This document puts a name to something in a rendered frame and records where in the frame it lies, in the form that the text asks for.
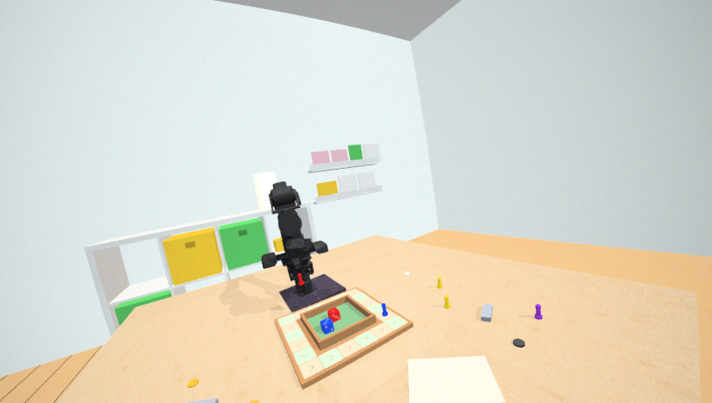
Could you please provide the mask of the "white flat sheet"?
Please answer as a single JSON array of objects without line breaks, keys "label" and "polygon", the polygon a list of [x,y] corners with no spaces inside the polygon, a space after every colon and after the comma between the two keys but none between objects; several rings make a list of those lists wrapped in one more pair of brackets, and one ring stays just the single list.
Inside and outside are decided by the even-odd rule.
[{"label": "white flat sheet", "polygon": [[409,403],[505,403],[485,356],[408,359]]}]

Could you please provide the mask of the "red die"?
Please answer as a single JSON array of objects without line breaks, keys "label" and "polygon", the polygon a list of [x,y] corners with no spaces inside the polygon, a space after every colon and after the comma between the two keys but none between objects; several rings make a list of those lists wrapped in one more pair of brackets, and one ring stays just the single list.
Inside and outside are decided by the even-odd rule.
[{"label": "red die", "polygon": [[327,313],[328,317],[332,320],[333,323],[341,319],[339,310],[336,307],[327,311]]}]

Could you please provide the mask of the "blue die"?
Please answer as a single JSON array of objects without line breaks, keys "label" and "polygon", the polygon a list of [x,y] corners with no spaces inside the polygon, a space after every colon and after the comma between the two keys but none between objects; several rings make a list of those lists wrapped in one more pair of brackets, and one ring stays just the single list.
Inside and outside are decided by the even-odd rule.
[{"label": "blue die", "polygon": [[325,335],[334,331],[333,322],[330,318],[327,318],[327,319],[321,321],[320,325],[321,325],[321,329]]}]

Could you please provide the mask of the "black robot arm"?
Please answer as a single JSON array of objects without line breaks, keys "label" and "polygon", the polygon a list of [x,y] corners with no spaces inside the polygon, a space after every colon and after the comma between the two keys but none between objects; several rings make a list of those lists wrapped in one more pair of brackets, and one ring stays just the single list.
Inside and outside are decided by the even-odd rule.
[{"label": "black robot arm", "polygon": [[[272,189],[269,194],[270,210],[272,215],[278,213],[278,229],[285,236],[294,236],[301,231],[301,219],[296,212],[300,208],[301,200],[292,186],[288,186],[286,181],[275,182],[272,184]],[[273,207],[275,210],[273,210]],[[302,234],[303,235],[303,234]],[[302,236],[301,235],[301,236]],[[287,239],[285,241],[286,258],[292,259],[296,269],[296,273],[301,273],[300,259],[306,256],[306,252],[312,251],[312,241],[310,238],[304,239],[304,236],[297,239]],[[288,269],[288,268],[287,268]],[[299,296],[308,295],[317,288],[312,286],[310,275],[315,273],[313,262],[308,261],[306,265],[306,273],[304,285],[298,285],[298,282],[288,269],[291,281],[295,281],[296,289],[294,292]]]}]

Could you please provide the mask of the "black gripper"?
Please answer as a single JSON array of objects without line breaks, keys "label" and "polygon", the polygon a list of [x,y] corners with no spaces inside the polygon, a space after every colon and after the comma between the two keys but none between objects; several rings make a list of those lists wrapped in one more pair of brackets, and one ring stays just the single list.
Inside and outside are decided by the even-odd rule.
[{"label": "black gripper", "polygon": [[[287,268],[289,270],[291,270],[291,272],[295,276],[297,282],[299,282],[299,278],[296,273],[296,269],[295,269],[292,259],[286,258],[285,241],[287,239],[297,239],[299,237],[302,237],[301,231],[294,236],[285,236],[283,233],[280,233],[280,235],[281,235],[281,239],[282,239],[282,243],[283,243],[284,253],[275,255],[275,252],[273,252],[273,253],[262,255],[263,269],[268,269],[269,267],[273,267],[277,264],[278,261],[281,261],[283,266],[284,267],[287,266]],[[312,259],[311,252],[313,252],[313,251],[315,251],[318,254],[325,254],[328,252],[327,244],[324,243],[322,240],[311,243],[311,251],[306,252],[306,256],[304,258],[299,258],[302,281],[305,278],[307,262],[309,261],[309,259]]]}]

